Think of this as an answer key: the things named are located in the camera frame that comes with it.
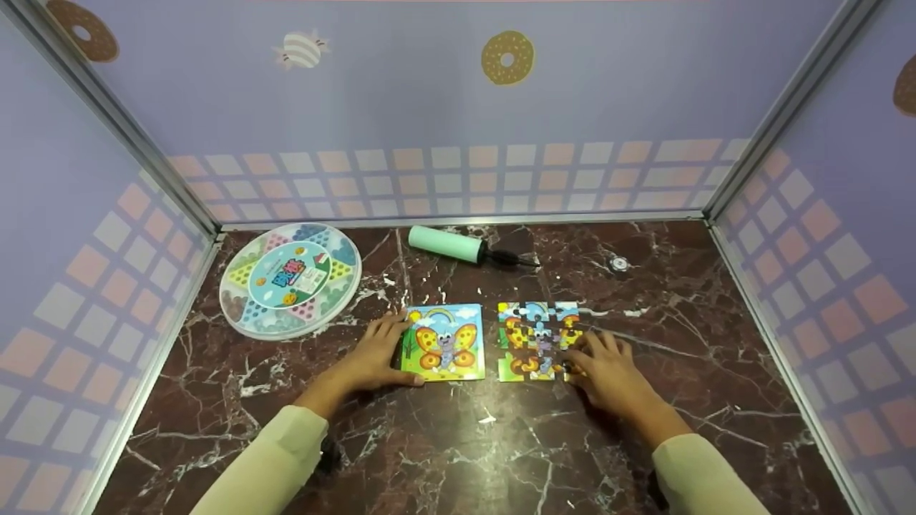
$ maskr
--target donut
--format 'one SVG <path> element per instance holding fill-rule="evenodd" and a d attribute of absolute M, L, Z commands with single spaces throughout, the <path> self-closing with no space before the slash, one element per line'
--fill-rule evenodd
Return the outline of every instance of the donut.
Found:
<path fill-rule="evenodd" d="M 480 65 L 493 84 L 507 86 L 521 82 L 534 68 L 534 45 L 521 32 L 500 32 L 484 45 Z"/>
<path fill-rule="evenodd" d="M 46 8 L 87 59 L 95 62 L 115 60 L 118 53 L 117 40 L 98 16 L 67 0 L 49 0 Z M 83 39 L 77 34 L 76 27 L 85 30 L 89 38 Z"/>
<path fill-rule="evenodd" d="M 894 105 L 908 116 L 916 116 L 916 55 L 906 64 L 894 84 Z"/>

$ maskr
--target unfinished butterfly puzzle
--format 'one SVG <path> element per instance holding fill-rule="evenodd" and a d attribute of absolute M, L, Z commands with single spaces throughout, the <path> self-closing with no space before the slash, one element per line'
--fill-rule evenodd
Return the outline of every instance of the unfinished butterfly puzzle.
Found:
<path fill-rule="evenodd" d="M 575 302 L 500 302 L 499 380 L 551 381 L 563 376 L 559 351 L 582 334 Z"/>
<path fill-rule="evenodd" d="M 480 304 L 408 308 L 413 325 L 401 339 L 396 368 L 427 381 L 484 378 Z"/>

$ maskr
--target purple wall panel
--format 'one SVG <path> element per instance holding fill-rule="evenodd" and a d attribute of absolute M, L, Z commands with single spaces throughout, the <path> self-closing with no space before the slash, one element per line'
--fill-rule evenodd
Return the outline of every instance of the purple wall panel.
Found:
<path fill-rule="evenodd" d="M 723 223 L 859 490 L 897 515 L 916 504 L 916 117 L 893 99 L 913 24 L 912 2 L 878 12 Z"/>
<path fill-rule="evenodd" d="M 0 17 L 0 512 L 69 512 L 205 238 Z"/>
<path fill-rule="evenodd" d="M 79 3 L 118 40 L 96 70 L 236 222 L 701 207 L 842 2 Z M 331 53 L 285 71 L 314 29 Z M 496 86 L 509 29 L 535 64 Z"/>

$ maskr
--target tabletop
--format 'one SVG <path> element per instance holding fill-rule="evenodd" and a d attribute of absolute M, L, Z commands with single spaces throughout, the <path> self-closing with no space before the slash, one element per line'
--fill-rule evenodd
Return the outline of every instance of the tabletop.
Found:
<path fill-rule="evenodd" d="M 659 394 L 722 452 L 773 513 L 848 513 L 798 407 L 701 222 L 455 227 L 537 259 L 477 267 L 410 248 L 407 229 L 349 229 L 363 277 L 315 334 L 259 342 L 224 319 L 219 280 L 257 236 L 224 241 L 97 513 L 187 513 L 317 373 L 392 307 L 483 305 L 486 349 L 500 301 L 577 301 L 615 331 Z M 626 258 L 616 273 L 608 259 Z M 331 420 L 325 460 L 284 513 L 658 513 L 649 452 L 561 381 L 389 389 Z"/>

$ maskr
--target round game board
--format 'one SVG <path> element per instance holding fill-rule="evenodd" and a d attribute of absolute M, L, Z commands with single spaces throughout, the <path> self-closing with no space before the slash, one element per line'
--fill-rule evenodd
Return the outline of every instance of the round game board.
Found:
<path fill-rule="evenodd" d="M 308 334 L 337 316 L 363 273 L 359 250 L 324 224 L 283 225 L 256 238 L 229 262 L 220 305 L 229 323 L 257 340 Z"/>

